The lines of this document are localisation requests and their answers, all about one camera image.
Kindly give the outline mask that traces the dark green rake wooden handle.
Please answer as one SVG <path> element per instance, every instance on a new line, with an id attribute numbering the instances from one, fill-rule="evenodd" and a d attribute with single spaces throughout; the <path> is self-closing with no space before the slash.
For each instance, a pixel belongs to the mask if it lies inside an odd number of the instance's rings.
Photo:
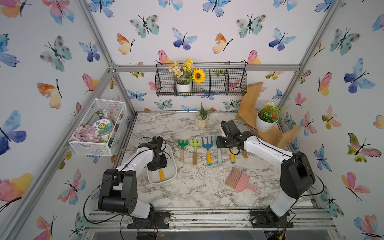
<path id="1" fill-rule="evenodd" d="M 184 150 L 189 145 L 188 140 L 178 140 L 178 146 L 181 148 L 180 162 L 184 162 Z"/>

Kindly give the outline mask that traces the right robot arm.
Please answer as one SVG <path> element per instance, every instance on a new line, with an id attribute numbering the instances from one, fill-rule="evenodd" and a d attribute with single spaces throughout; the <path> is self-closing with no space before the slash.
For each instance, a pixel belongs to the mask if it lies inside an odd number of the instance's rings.
<path id="1" fill-rule="evenodd" d="M 217 137 L 219 149 L 237 148 L 254 154 L 274 166 L 280 173 L 280 191 L 264 212 L 255 217 L 254 228 L 293 227 L 287 220 L 291 208 L 305 196 L 316 182 L 307 156 L 302 152 L 288 152 L 275 147 L 252 132 L 241 132 L 234 121 L 221 122 L 222 135 Z"/>

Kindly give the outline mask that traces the white storage box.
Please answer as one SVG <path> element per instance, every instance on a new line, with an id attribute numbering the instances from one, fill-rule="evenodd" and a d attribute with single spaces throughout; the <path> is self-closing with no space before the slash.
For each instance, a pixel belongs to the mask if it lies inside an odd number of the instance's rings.
<path id="1" fill-rule="evenodd" d="M 165 147 L 165 155 L 167 160 L 167 166 L 165 168 L 156 171 L 147 170 L 148 180 L 155 187 L 164 187 L 169 185 L 178 174 L 173 151 L 169 145 Z"/>

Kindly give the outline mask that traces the dark blue rake yellow handle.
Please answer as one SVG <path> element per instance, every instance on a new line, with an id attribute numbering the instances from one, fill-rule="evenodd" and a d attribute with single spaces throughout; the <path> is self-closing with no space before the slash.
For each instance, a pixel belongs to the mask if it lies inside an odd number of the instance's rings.
<path id="1" fill-rule="evenodd" d="M 236 158 L 235 158 L 235 155 L 234 155 L 234 153 L 233 153 L 233 150 L 230 149 L 229 151 L 230 151 L 231 163 L 232 163 L 232 164 L 235 164 L 235 163 L 236 163 Z"/>

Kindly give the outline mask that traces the blue trowel yellow handle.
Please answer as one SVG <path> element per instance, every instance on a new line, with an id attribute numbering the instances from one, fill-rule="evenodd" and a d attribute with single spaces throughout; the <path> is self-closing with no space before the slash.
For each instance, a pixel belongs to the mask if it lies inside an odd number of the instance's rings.
<path id="1" fill-rule="evenodd" d="M 165 175 L 164 175 L 163 169 L 159 169 L 159 175 L 160 175 L 160 181 L 164 182 L 166 179 L 165 179 Z"/>

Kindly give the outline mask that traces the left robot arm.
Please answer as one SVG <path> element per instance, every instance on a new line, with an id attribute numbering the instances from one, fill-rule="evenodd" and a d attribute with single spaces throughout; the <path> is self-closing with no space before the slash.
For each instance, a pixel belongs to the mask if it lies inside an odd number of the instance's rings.
<path id="1" fill-rule="evenodd" d="M 170 154 L 165 152 L 167 142 L 162 137 L 153 137 L 149 142 L 142 143 L 134 155 L 124 164 L 115 169 L 107 169 L 102 183 L 87 197 L 99 191 L 98 210 L 116 213 L 106 220 L 92 221 L 83 213 L 88 224 L 98 225 L 108 222 L 118 216 L 133 218 L 134 226 L 150 229 L 159 227 L 159 220 L 152 204 L 138 200 L 137 175 L 149 167 L 150 171 L 161 170 L 167 166 Z"/>

